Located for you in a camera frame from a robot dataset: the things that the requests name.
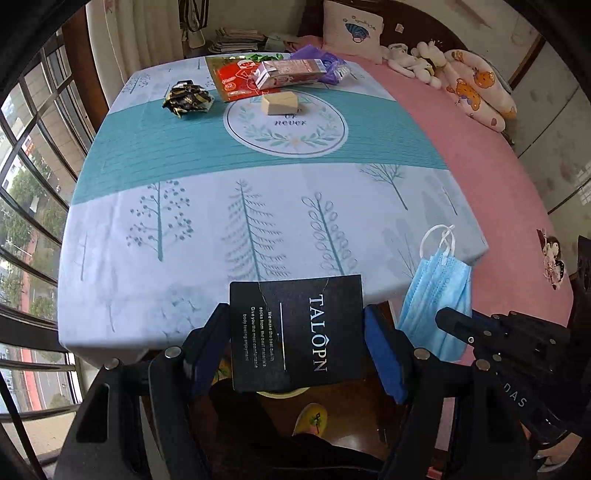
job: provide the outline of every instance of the street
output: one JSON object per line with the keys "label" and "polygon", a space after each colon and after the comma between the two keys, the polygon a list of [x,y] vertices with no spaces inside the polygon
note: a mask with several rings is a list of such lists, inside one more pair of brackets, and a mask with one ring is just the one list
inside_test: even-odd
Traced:
{"label": "street", "polygon": [[[47,363],[47,360],[43,357],[37,358],[38,355],[35,350],[31,351],[31,354],[33,362],[40,364]],[[67,372],[34,372],[34,375],[43,409],[56,407],[50,406],[51,400],[55,395],[63,395],[70,404],[73,403],[72,394],[68,385]]]}

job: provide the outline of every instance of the pink bedsheet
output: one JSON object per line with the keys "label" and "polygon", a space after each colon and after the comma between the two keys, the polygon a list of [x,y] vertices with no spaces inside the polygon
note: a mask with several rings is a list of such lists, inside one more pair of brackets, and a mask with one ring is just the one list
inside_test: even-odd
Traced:
{"label": "pink bedsheet", "polygon": [[[573,292],[568,278],[556,291],[544,278],[536,233],[553,227],[503,136],[466,116],[440,90],[386,64],[342,57],[363,67],[413,116],[470,203],[490,247],[474,268],[473,308],[487,315],[515,310],[566,325]],[[473,358],[469,350],[466,360]]]}

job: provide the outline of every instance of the table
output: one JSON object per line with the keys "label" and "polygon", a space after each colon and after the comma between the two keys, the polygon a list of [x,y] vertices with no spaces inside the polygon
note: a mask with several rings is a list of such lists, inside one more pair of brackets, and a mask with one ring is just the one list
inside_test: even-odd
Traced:
{"label": "table", "polygon": [[294,88],[303,111],[279,118],[260,98],[218,98],[182,119],[163,109],[179,80],[214,90],[203,59],[134,74],[72,200],[62,344],[96,364],[180,344],[228,301],[232,280],[359,273],[364,302],[384,301],[406,291],[423,234],[440,223],[456,225],[458,258],[482,257],[486,240],[441,155],[351,66],[338,87]]}

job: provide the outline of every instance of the blue surgical mask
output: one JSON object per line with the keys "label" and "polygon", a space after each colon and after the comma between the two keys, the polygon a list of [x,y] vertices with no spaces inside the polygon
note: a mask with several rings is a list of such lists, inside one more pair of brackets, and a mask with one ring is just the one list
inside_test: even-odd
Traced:
{"label": "blue surgical mask", "polygon": [[[445,229],[439,249],[428,260],[423,257],[423,244],[436,229]],[[454,225],[436,225],[423,237],[419,254],[421,262],[404,298],[397,328],[408,336],[415,348],[423,347],[440,360],[455,362],[462,357],[466,344],[440,330],[435,315],[451,307],[472,316],[472,267],[454,256]]]}

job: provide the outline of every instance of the pink pillow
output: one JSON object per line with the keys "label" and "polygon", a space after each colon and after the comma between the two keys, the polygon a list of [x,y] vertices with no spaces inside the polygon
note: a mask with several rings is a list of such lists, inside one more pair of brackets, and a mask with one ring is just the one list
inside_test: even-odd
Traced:
{"label": "pink pillow", "polygon": [[382,63],[379,38],[384,19],[347,5],[324,2],[324,48]]}

